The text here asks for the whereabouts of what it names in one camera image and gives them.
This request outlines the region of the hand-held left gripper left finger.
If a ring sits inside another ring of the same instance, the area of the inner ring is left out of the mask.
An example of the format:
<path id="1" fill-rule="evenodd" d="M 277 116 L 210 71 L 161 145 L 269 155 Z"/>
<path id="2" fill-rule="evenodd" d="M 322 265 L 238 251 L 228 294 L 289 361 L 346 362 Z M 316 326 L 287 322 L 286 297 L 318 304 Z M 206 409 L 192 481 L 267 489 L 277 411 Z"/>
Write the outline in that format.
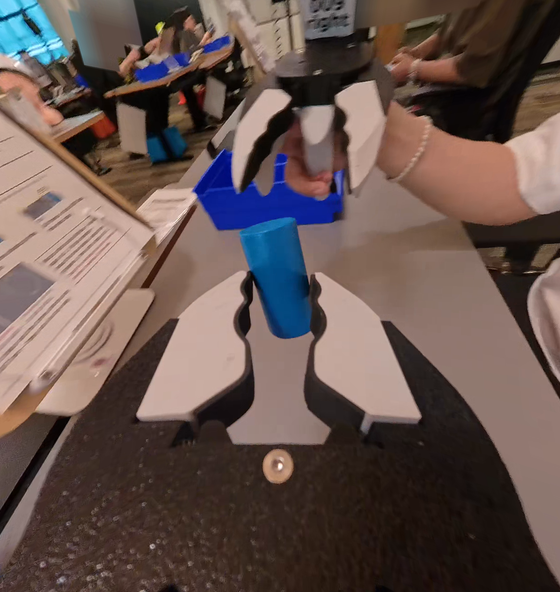
<path id="1" fill-rule="evenodd" d="M 254 402 L 253 276 L 239 271 L 202 294 L 177 318 L 136 411 L 140 422 L 181 422 L 197 436 L 209 422 L 226 429 Z"/>

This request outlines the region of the large window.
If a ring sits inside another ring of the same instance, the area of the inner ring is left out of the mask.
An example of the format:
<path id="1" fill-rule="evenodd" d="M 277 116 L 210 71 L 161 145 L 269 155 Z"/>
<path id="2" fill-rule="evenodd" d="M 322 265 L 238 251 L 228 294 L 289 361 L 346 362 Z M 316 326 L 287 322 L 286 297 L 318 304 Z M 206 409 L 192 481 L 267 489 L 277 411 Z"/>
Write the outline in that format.
<path id="1" fill-rule="evenodd" d="M 66 57 L 66 47 L 38 1 L 0 1 L 0 54 L 27 52 L 42 64 Z"/>

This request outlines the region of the person's right hand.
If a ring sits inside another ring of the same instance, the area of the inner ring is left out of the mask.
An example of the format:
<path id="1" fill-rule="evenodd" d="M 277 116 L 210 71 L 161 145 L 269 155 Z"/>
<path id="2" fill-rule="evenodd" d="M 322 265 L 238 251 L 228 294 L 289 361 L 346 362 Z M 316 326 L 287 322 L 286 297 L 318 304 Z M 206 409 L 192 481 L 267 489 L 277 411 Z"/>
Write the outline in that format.
<path id="1" fill-rule="evenodd" d="M 378 169 L 390 177 L 397 177 L 411 160 L 417 144 L 417 135 L 422 137 L 424 120 L 417 120 L 400 104 L 392 102 L 388 109 L 386 125 L 379 148 L 372 152 L 374 161 L 370 171 Z M 295 122 L 286 135 L 282 152 L 287 157 L 284 178 L 295 192 L 317 201 L 328 197 L 334 173 L 344 170 L 352 173 L 348 155 L 349 138 L 342 129 L 330 132 L 333 141 L 333 161 L 327 170 L 314 174 L 305 157 L 305 139 L 300 122 Z"/>

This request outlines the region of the blue cylinder block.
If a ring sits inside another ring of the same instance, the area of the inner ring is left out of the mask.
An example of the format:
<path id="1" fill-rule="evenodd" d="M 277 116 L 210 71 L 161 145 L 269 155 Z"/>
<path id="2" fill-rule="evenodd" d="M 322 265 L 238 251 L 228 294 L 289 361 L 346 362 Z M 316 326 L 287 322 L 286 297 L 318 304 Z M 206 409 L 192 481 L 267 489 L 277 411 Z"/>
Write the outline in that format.
<path id="1" fill-rule="evenodd" d="M 294 218 L 245 228 L 239 238 L 270 332 L 293 339 L 309 332 L 309 280 Z"/>

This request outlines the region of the person's right forearm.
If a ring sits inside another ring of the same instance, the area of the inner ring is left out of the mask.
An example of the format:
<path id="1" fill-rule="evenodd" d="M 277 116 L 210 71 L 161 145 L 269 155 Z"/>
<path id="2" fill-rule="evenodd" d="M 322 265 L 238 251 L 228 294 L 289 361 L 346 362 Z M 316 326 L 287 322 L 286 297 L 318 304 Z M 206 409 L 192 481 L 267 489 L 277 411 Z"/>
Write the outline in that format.
<path id="1" fill-rule="evenodd" d="M 505 226 L 535 217 L 521 197 L 513 152 L 503 144 L 451 136 L 424 120 L 423 135 L 397 177 L 387 176 L 439 213 Z"/>

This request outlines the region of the blue plastic bin with tag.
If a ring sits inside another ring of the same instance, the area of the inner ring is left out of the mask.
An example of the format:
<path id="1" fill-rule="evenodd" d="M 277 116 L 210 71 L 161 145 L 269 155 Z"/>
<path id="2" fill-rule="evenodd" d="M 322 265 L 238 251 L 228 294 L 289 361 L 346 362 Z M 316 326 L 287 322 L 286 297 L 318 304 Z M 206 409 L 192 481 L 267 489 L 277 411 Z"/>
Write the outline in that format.
<path id="1" fill-rule="evenodd" d="M 242 230 L 265 221 L 294 218 L 299 226 L 331 224 L 343 214 L 344 173 L 334 174 L 335 191 L 322 201 L 296 193 L 284 181 L 286 156 L 275 161 L 275 182 L 261 196 L 254 182 L 241 194 L 231 179 L 232 153 L 222 150 L 207 168 L 194 191 L 218 230 Z"/>

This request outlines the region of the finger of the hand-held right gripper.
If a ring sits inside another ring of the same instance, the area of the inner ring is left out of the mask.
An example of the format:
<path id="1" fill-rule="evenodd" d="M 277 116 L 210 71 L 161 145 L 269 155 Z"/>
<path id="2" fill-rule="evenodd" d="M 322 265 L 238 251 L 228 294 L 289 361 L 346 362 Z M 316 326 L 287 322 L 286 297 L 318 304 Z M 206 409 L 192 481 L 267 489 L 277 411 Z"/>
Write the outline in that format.
<path id="1" fill-rule="evenodd" d="M 243 193 L 254 183 L 260 195 L 269 195 L 275 182 L 276 157 L 292 122 L 292 99 L 281 89 L 263 90 L 243 109 L 231 157 L 236 192 Z"/>
<path id="2" fill-rule="evenodd" d="M 356 82 L 335 95 L 335 106 L 344 115 L 343 132 L 350 194 L 361 190 L 375 168 L 387 122 L 380 84 L 376 79 Z"/>

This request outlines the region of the mannequin head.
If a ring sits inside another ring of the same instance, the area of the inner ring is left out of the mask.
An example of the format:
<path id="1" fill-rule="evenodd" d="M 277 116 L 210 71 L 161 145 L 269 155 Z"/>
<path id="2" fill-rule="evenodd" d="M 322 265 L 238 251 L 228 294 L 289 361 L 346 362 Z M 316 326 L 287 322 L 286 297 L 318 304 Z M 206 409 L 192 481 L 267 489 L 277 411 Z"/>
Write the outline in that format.
<path id="1" fill-rule="evenodd" d="M 50 127 L 55 127 L 64 121 L 64 116 L 57 109 L 45 104 L 40 96 L 38 83 L 21 71 L 0 68 L 0 90 L 4 93 L 17 93 Z"/>

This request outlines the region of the laminated paper sheet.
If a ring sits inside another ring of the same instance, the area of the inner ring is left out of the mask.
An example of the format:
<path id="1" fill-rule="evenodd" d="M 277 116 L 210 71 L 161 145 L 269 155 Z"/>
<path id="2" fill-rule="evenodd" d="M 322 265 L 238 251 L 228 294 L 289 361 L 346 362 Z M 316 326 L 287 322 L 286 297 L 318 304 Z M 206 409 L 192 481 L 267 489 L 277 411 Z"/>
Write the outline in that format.
<path id="1" fill-rule="evenodd" d="M 158 189 L 136 212 L 150 226 L 159 246 L 184 220 L 196 200 L 197 195 L 191 188 Z"/>

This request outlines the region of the white hard hat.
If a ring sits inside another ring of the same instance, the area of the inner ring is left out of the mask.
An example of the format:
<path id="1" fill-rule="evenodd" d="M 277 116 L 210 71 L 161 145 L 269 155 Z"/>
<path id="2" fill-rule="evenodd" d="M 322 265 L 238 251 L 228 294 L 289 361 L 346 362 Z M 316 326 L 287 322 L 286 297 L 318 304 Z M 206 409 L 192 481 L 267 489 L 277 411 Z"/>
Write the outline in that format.
<path id="1" fill-rule="evenodd" d="M 19 75 L 26 76 L 30 79 L 35 80 L 35 76 L 30 68 L 23 62 L 0 53 L 0 73 L 2 71 L 16 72 Z"/>

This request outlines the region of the wooden office desk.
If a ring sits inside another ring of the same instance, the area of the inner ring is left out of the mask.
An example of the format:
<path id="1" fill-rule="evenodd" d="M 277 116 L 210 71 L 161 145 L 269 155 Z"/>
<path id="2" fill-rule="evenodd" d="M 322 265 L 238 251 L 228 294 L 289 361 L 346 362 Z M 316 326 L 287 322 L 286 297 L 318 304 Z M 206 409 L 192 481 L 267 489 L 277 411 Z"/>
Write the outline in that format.
<path id="1" fill-rule="evenodd" d="M 198 71 L 210 71 L 214 67 L 216 67 L 220 63 L 227 62 L 234 50 L 235 47 L 235 37 L 230 34 L 234 38 L 234 43 L 232 48 L 229 48 L 227 51 L 218 51 L 216 53 L 211 53 L 206 55 L 202 51 L 197 51 L 192 56 L 190 61 L 190 66 L 186 69 L 181 70 L 179 73 L 169 75 L 165 78 L 159 79 L 157 81 L 149 82 L 149 83 L 141 83 L 137 80 L 128 85 L 121 85 L 113 90 L 107 91 L 104 94 L 104 98 L 111 99 L 111 98 L 119 98 L 124 95 L 131 95 L 133 93 L 138 93 L 142 91 L 147 91 L 153 88 L 167 88 L 171 86 L 174 82 L 179 79 L 186 78 L 187 76 L 191 75 L 194 72 Z"/>

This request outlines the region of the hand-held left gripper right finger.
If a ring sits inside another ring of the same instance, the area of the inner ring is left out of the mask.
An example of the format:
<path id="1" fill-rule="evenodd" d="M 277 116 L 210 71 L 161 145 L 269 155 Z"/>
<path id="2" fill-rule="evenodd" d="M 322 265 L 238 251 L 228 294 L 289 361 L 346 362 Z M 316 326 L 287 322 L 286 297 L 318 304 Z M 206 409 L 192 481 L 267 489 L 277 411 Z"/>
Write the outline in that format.
<path id="1" fill-rule="evenodd" d="M 324 273 L 310 278 L 313 335 L 304 381 L 311 413 L 329 429 L 373 435 L 379 424 L 418 425 L 421 411 L 380 316 Z"/>

